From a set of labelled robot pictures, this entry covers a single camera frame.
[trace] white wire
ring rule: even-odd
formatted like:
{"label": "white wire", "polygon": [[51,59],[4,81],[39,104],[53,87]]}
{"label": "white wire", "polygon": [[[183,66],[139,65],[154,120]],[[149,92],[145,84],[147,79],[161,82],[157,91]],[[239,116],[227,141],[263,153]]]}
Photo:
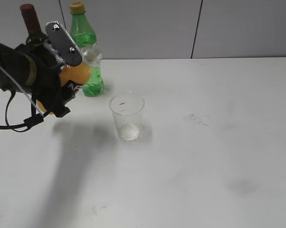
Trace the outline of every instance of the white wire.
{"label": "white wire", "polygon": [[36,106],[36,104],[31,100],[31,98],[28,96],[28,94],[25,92],[25,90],[19,85],[19,83],[7,72],[5,71],[1,66],[0,70],[17,86],[17,88],[26,96],[26,98],[30,101],[30,103],[34,106],[34,108],[41,114],[41,116],[44,116],[43,112],[39,109],[39,107]]}

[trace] cup rim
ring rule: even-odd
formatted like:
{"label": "cup rim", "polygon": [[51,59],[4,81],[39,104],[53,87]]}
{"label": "cup rim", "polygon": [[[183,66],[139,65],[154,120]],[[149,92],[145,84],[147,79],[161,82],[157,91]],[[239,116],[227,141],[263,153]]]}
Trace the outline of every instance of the cup rim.
{"label": "cup rim", "polygon": [[[133,114],[120,114],[120,113],[115,112],[115,111],[111,108],[111,102],[112,102],[116,97],[118,97],[118,96],[120,96],[120,95],[122,95],[122,94],[133,94],[133,95],[137,95],[139,98],[141,98],[142,101],[143,101],[143,105],[142,105],[141,109],[140,109],[139,111],[133,113]],[[119,116],[132,116],[132,115],[136,115],[137,113],[139,113],[139,112],[142,111],[142,109],[144,108],[144,106],[145,106],[145,101],[144,101],[144,99],[143,99],[140,95],[138,95],[137,93],[131,92],[131,91],[129,91],[129,92],[122,92],[122,93],[120,93],[120,94],[118,94],[118,95],[115,95],[113,98],[111,98],[111,100],[110,100],[110,102],[109,102],[109,108],[110,108],[110,110],[111,110],[113,113],[115,113],[115,114],[117,114],[117,115],[119,115]]]}

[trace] yellow bottle cap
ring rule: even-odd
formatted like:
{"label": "yellow bottle cap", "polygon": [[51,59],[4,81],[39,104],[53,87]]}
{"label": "yellow bottle cap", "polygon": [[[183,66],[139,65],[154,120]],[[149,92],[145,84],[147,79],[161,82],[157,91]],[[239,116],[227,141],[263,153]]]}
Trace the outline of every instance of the yellow bottle cap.
{"label": "yellow bottle cap", "polygon": [[70,13],[71,14],[82,14],[85,13],[84,4],[80,1],[75,1],[70,4]]}

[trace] clear bottle cap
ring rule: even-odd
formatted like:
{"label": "clear bottle cap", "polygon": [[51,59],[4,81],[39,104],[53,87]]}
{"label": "clear bottle cap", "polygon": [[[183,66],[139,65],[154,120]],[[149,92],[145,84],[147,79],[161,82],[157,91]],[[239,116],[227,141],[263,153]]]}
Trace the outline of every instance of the clear bottle cap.
{"label": "clear bottle cap", "polygon": [[96,45],[88,45],[81,50],[83,61],[90,67],[99,67],[102,53]]}

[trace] screw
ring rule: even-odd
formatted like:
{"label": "screw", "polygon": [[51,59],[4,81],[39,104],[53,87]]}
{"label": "screw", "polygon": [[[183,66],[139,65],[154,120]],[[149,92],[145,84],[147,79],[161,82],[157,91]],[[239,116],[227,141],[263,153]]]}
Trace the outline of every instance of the screw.
{"label": "screw", "polygon": [[59,26],[58,26],[57,24],[55,24],[55,25],[53,26],[53,28],[55,29],[55,31],[58,31]]}

